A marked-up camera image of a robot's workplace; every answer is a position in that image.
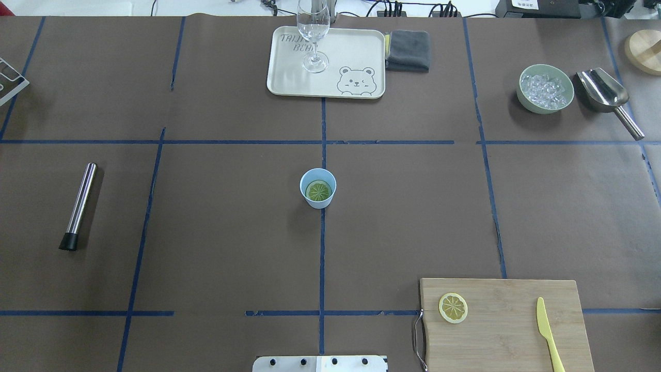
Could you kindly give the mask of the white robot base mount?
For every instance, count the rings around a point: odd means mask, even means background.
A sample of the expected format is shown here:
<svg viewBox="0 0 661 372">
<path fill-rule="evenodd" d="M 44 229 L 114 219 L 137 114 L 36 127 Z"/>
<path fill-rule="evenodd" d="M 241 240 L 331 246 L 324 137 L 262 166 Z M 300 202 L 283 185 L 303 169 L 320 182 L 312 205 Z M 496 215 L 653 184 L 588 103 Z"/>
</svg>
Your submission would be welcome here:
<svg viewBox="0 0 661 372">
<path fill-rule="evenodd" d="M 256 358 L 253 371 L 388 371 L 381 355 L 296 355 Z"/>
</svg>

